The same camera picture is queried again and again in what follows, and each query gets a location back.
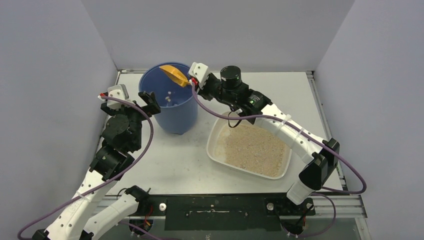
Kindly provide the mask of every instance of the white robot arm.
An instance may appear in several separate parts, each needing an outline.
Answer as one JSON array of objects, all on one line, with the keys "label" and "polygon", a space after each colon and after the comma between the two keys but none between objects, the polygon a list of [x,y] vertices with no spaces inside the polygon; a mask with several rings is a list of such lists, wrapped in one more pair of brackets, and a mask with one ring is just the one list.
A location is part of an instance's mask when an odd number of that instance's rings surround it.
[{"label": "white robot arm", "polygon": [[[129,101],[124,85],[110,87],[102,95]],[[135,213],[140,205],[145,207],[149,194],[133,186],[119,200],[92,217],[105,194],[134,162],[129,152],[141,148],[142,121],[161,112],[154,94],[140,92],[138,95],[147,105],[140,107],[135,102],[131,103],[145,115],[114,100],[101,105],[101,109],[111,116],[101,134],[102,147],[72,197],[73,202],[46,229],[37,230],[32,240],[97,240],[120,220]]]},{"label": "white robot arm", "polygon": [[216,99],[218,102],[228,105],[232,111],[241,117],[256,115],[274,116],[275,119],[277,117],[281,119],[281,121],[277,121],[265,117],[254,117],[248,119],[248,121],[280,138],[307,164],[287,192],[289,200],[299,205],[312,192],[321,189],[336,168],[338,159],[323,149],[322,146],[310,141],[302,133],[306,133],[312,139],[338,152],[340,145],[336,140],[332,138],[326,141],[313,135],[293,121],[289,114],[278,109],[268,97],[259,91],[250,89],[242,81],[241,70],[237,66],[224,67],[220,71],[220,79],[218,79],[210,72],[207,65],[193,62],[188,74],[191,81],[195,83],[195,90],[198,95],[208,101]]}]

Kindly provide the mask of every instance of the white mounting knob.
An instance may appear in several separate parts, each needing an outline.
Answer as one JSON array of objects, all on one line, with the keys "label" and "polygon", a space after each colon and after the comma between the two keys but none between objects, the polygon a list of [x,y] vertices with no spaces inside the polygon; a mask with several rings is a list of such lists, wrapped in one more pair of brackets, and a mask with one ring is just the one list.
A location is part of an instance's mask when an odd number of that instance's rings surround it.
[{"label": "white mounting knob", "polygon": [[167,209],[167,205],[165,203],[161,203],[159,204],[159,210],[161,210],[162,212],[165,211]]}]

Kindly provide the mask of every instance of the white wall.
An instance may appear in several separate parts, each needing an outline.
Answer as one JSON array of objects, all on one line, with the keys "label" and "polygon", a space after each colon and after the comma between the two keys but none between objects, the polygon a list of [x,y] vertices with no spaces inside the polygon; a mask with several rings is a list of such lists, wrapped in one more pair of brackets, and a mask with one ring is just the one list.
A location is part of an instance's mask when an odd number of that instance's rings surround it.
[{"label": "white wall", "polygon": [[314,70],[354,0],[82,0],[119,69]]},{"label": "white wall", "polygon": [[80,0],[1,1],[1,239],[72,197],[105,119],[97,95],[116,74]]},{"label": "white wall", "polygon": [[377,240],[424,239],[423,13],[422,0],[356,0],[315,74],[341,153],[369,185]]}]

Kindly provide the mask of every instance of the blue plastic cup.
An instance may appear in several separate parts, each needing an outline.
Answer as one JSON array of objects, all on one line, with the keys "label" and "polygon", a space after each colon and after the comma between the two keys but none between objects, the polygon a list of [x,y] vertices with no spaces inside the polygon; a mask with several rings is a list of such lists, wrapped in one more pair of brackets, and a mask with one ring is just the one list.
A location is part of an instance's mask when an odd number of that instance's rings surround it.
[{"label": "blue plastic cup", "polygon": [[188,77],[189,66],[179,62],[164,62],[143,74],[139,90],[154,92],[161,110],[154,115],[159,126],[168,133],[182,135],[195,125],[198,105],[193,98],[191,86],[181,87],[173,82],[159,68],[162,65],[172,65]]}]

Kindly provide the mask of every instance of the white table surface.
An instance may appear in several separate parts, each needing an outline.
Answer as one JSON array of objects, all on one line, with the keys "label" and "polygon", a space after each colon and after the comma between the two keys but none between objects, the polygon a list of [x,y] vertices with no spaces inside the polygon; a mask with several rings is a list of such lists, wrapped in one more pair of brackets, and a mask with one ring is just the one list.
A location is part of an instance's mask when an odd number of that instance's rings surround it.
[{"label": "white table surface", "polygon": [[[140,105],[139,81],[142,74],[121,74],[119,84],[125,84],[129,96]],[[270,98],[281,111],[315,135],[325,138],[325,131],[311,87],[304,72],[244,72],[243,82]],[[203,103],[217,113],[229,110],[215,100]],[[286,174],[270,180],[231,169],[212,161],[206,144],[216,118],[199,107],[195,126],[183,135],[164,132],[151,118],[154,127],[152,144],[145,156],[108,192],[116,195],[122,188],[137,185],[150,194],[240,194],[285,193],[305,167],[293,152]],[[141,150],[132,154],[137,158],[150,134],[146,121],[142,127]],[[342,189],[337,171],[325,183],[326,187]]]}]

